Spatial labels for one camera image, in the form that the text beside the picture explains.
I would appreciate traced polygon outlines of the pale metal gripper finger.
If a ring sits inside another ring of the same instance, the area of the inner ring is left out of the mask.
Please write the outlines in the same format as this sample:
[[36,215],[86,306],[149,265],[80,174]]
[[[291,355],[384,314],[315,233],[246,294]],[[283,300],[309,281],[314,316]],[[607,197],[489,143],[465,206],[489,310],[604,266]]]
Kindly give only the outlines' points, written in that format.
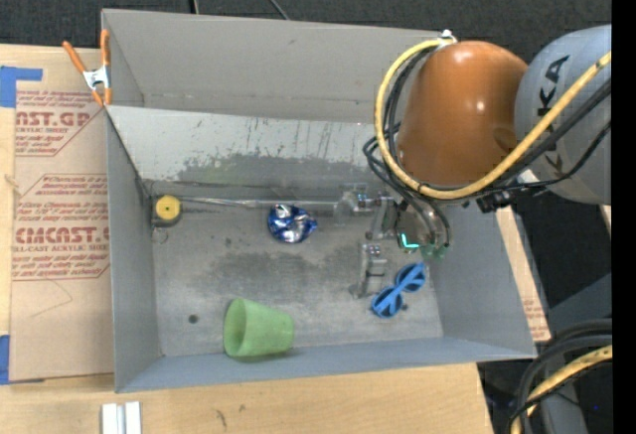
[[378,207],[378,199],[370,194],[368,184],[344,184],[340,187],[340,199],[335,205],[335,218],[368,215]]
[[379,293],[384,287],[388,270],[388,260],[384,257],[381,246],[376,243],[366,242],[360,245],[359,261],[358,278],[349,287],[350,294],[355,299]]

